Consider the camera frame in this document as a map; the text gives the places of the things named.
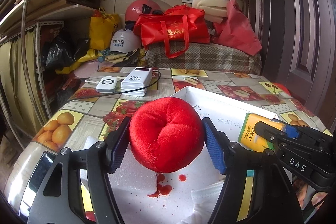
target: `plaid fabric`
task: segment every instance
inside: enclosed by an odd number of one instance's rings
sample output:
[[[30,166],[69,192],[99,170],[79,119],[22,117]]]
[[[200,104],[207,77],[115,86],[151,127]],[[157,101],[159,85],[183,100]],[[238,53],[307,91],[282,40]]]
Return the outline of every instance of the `plaid fabric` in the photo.
[[[184,42],[171,41],[170,52],[181,51]],[[188,50],[169,59],[163,43],[149,45],[146,53],[147,66],[152,68],[202,69],[228,72],[260,74],[261,58],[259,54],[249,56],[234,48],[217,44],[190,43]]]

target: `yellow curtain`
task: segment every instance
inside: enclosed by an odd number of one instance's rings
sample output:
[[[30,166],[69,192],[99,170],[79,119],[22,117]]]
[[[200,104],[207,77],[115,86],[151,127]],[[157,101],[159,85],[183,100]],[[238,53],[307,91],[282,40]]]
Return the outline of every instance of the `yellow curtain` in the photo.
[[[38,95],[35,74],[35,37],[36,29],[26,32],[26,58],[34,98],[45,123],[48,119]],[[20,37],[16,37],[0,47],[0,74],[14,122],[34,136],[43,124],[39,122],[29,97],[22,65]]]

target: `red shopping bag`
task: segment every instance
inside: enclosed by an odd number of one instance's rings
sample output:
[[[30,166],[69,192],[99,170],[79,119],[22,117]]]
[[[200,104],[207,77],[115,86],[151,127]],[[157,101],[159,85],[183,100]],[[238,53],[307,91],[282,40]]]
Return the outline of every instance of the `red shopping bag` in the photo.
[[[217,37],[213,42],[236,48],[249,55],[256,55],[261,50],[261,43],[255,35],[248,18],[240,11],[236,0],[230,0],[226,6],[227,19],[221,24],[214,23]]]
[[[204,10],[175,6],[163,15],[139,15],[133,32],[141,37],[143,46],[164,42],[168,58],[183,54],[189,47],[189,42],[209,43],[210,36],[204,21]],[[170,53],[170,40],[184,40],[182,51]]]

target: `red liquid stain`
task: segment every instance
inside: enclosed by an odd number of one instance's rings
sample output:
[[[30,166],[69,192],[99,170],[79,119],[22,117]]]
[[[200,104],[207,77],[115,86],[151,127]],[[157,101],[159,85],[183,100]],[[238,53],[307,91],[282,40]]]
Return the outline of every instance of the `red liquid stain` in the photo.
[[[165,178],[164,174],[157,174],[157,183],[164,181]]]
[[[162,186],[162,189],[160,190],[161,195],[168,195],[172,191],[173,187],[169,184]]]
[[[173,187],[169,184],[167,185],[161,185],[159,182],[162,182],[165,180],[164,174],[158,174],[157,175],[157,191],[154,194],[148,195],[150,198],[156,198],[159,195],[168,195]]]
[[[159,196],[159,194],[160,194],[160,192],[156,191],[154,194],[147,195],[147,196],[149,196],[150,198],[156,198],[157,196]]]
[[[187,180],[187,177],[185,175],[179,175],[178,178],[179,178],[180,181],[186,181]]]

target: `white helmet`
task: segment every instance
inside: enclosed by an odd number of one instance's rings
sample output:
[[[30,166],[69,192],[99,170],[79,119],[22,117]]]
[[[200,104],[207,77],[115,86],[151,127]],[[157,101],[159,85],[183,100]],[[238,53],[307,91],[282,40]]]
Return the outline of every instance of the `white helmet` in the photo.
[[[131,30],[121,29],[114,33],[110,51],[128,53],[141,48],[141,39]]]

